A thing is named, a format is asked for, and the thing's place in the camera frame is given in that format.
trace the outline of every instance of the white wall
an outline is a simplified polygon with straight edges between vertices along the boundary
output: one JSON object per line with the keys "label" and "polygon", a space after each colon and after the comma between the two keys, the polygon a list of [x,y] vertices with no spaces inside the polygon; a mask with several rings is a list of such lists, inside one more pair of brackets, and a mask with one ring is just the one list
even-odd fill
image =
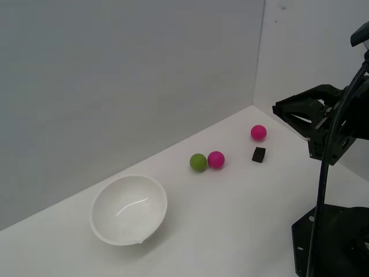
{"label": "white wall", "polygon": [[262,13],[0,0],[0,229],[250,105]]}
{"label": "white wall", "polygon": [[[254,104],[272,115],[272,105],[291,95],[348,85],[366,51],[352,48],[350,36],[368,11],[368,0],[266,0]],[[340,162],[369,181],[368,160],[369,142],[356,140]]]}

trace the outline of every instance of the bowl rim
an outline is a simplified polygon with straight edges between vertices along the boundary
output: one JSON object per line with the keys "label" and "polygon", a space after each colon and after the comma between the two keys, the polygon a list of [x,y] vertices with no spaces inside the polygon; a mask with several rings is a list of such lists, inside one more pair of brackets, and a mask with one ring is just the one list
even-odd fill
{"label": "bowl rim", "polygon": [[[96,229],[95,227],[95,224],[93,222],[93,208],[95,206],[95,202],[97,200],[97,198],[99,198],[99,196],[102,194],[102,192],[104,190],[106,190],[111,184],[113,184],[114,182],[118,181],[118,180],[121,180],[121,179],[124,179],[124,178],[127,178],[127,177],[142,177],[142,178],[146,178],[146,179],[149,179],[150,181],[152,181],[160,190],[161,192],[161,195],[164,199],[164,212],[163,214],[161,215],[161,218],[160,220],[157,221],[156,225],[154,226],[154,228],[151,229],[151,231],[149,231],[146,235],[145,238],[142,238],[141,240],[139,241],[111,241],[110,239],[107,239],[106,237],[104,237],[103,235],[101,235],[99,233],[99,231]],[[93,199],[92,201],[92,205],[91,205],[91,208],[90,208],[90,213],[89,213],[89,220],[90,220],[90,227],[93,231],[93,233],[98,237],[100,238],[102,241],[106,242],[107,244],[111,244],[111,245],[118,245],[118,246],[125,246],[125,245],[132,245],[132,244],[141,244],[143,243],[144,240],[146,240],[148,237],[150,237],[158,228],[159,226],[161,225],[161,223],[163,222],[164,220],[164,217],[167,213],[167,208],[168,208],[168,199],[167,199],[167,193],[165,192],[163,186],[158,182],[156,181],[155,179],[153,179],[152,177],[149,177],[147,175],[143,175],[143,174],[127,174],[127,175],[121,175],[119,176],[117,179],[114,179],[113,181],[109,182],[107,185],[104,186],[104,188],[95,196],[95,198]]]}

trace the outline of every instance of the black cable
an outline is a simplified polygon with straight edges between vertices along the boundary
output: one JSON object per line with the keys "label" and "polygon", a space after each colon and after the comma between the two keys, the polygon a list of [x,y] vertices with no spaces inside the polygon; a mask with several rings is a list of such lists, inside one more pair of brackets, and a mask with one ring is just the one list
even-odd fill
{"label": "black cable", "polygon": [[332,146],[333,140],[336,136],[337,127],[339,126],[341,117],[345,108],[349,105],[349,102],[353,99],[353,94],[356,92],[357,86],[364,76],[364,74],[369,69],[369,63],[363,63],[360,70],[356,73],[355,77],[351,81],[350,85],[344,92],[340,104],[338,105],[335,114],[333,116],[332,122],[329,127],[327,140],[324,147],[323,157],[322,157],[322,165],[321,172],[319,177],[319,186],[318,186],[318,197],[317,197],[317,206],[315,207],[315,215],[314,215],[314,224],[312,226],[311,239],[310,239],[310,250],[309,250],[309,260],[307,264],[307,277],[314,277],[314,272],[317,267],[317,254],[319,247],[319,230],[322,224],[323,217],[323,209],[324,209],[324,200],[325,200],[325,192],[327,187],[327,177],[328,177],[328,169],[329,162],[332,154]]}

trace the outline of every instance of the white table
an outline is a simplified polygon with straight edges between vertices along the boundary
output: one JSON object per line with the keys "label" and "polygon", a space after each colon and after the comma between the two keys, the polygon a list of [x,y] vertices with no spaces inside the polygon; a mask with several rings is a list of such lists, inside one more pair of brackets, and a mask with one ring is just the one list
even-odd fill
{"label": "white table", "polygon": [[[265,142],[250,140],[255,124],[266,126]],[[251,161],[256,146],[267,148],[262,164]],[[192,154],[214,150],[226,157],[221,171],[190,170]],[[0,275],[295,276],[291,225],[315,205],[319,166],[306,141],[248,107],[1,231]],[[142,245],[107,245],[90,230],[91,202],[130,173],[164,186],[168,212]],[[368,199],[368,182],[340,164],[331,167],[327,203],[368,206]]]}

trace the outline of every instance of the magenta ball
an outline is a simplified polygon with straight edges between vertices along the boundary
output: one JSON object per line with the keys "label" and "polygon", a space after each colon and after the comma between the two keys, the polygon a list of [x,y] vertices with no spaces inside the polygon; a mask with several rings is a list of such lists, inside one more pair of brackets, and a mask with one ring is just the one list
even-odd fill
{"label": "magenta ball", "polygon": [[263,140],[266,137],[266,129],[264,126],[262,125],[255,125],[252,129],[251,129],[251,136],[253,137],[254,140]]}
{"label": "magenta ball", "polygon": [[208,164],[214,169],[220,169],[225,162],[224,155],[219,151],[211,152],[208,156]]}

